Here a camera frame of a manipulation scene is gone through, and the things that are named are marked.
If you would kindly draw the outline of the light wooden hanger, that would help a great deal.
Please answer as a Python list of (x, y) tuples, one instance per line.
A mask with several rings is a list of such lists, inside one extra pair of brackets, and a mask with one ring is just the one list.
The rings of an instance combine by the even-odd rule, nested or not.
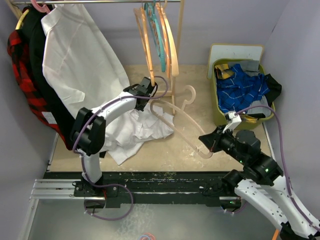
[(150, 111), (151, 113), (156, 116), (159, 120), (161, 120), (165, 125), (167, 125), (169, 128), (171, 128), (176, 134), (178, 134), (195, 152), (198, 153), (198, 155), (203, 158), (203, 159), (209, 159), (212, 157), (213, 153), (212, 152), (208, 152), (208, 153), (204, 153), (201, 151), (201, 149), (199, 147), (197, 147), (188, 137), (186, 137), (181, 131), (179, 131), (173, 123), (170, 123), (168, 120), (166, 120), (163, 116), (159, 115), (158, 113), (155, 112), (154, 110), (154, 104), (158, 103), (161, 105), (165, 105), (167, 107), (169, 107), (172, 110), (175, 110), (176, 112), (178, 112), (180, 115), (182, 115), (186, 120), (188, 120), (194, 127), (196, 127), (196, 129), (198, 130), (198, 132), (200, 133), (201, 136), (203, 136), (205, 134), (204, 130), (202, 129), (202, 127), (190, 116), (185, 112), (185, 107), (187, 105), (191, 105), (197, 96), (196, 90), (193, 86), (191, 85), (185, 85), (183, 88), (183, 92), (185, 91), (190, 91), (191, 93), (191, 97), (190, 99), (185, 99), (182, 103), (181, 108), (177, 107), (176, 105), (167, 102), (167, 101), (163, 101), (163, 100), (152, 100), (150, 103)]

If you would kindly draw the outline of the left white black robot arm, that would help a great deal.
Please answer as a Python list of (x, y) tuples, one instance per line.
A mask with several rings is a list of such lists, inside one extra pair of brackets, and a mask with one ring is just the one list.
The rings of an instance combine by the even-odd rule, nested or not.
[(152, 85), (151, 79), (144, 77), (141, 83), (124, 88), (117, 97), (97, 110), (83, 107), (78, 111), (70, 140), (72, 151), (81, 158), (82, 178), (87, 181), (85, 190), (91, 196), (98, 196), (103, 191), (100, 151), (105, 143), (106, 127), (128, 111), (143, 111), (157, 90), (158, 84)]

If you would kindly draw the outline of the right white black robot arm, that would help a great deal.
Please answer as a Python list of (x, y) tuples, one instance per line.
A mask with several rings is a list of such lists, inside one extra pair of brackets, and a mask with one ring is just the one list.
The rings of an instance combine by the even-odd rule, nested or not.
[(218, 126), (198, 138), (212, 153), (225, 152), (242, 164), (243, 170), (231, 170), (222, 179), (222, 190), (237, 195), (264, 215), (283, 240), (314, 240), (320, 235), (320, 221), (314, 217), (292, 187), (284, 171), (261, 151), (261, 142), (251, 130), (233, 134)]

